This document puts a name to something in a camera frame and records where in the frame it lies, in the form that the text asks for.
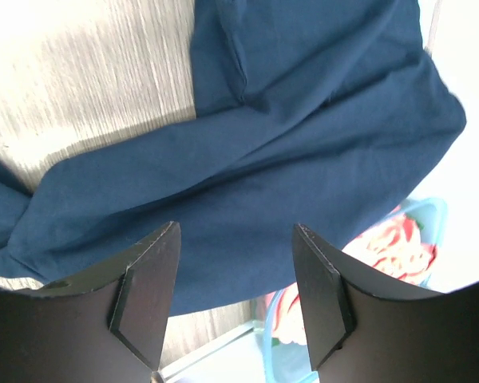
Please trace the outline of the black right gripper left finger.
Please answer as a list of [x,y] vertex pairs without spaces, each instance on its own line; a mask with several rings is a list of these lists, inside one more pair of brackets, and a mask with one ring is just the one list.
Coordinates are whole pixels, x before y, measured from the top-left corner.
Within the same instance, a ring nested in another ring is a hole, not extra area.
[[180,260],[178,223],[40,289],[0,287],[0,382],[148,382]]

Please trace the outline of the navy blue t shirt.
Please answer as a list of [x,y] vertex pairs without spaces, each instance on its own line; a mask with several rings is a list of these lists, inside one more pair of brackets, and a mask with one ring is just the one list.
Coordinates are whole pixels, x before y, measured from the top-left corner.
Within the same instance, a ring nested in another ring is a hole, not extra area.
[[465,111],[415,1],[199,1],[197,117],[63,160],[28,195],[0,164],[0,276],[68,277],[177,221],[171,314],[292,284],[294,224],[336,247],[433,170]]

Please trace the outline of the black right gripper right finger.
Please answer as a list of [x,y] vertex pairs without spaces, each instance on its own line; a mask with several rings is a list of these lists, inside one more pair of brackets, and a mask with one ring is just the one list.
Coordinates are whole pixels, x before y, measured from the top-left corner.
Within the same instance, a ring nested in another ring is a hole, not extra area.
[[479,382],[479,282],[448,294],[392,278],[296,225],[311,368],[322,382]]

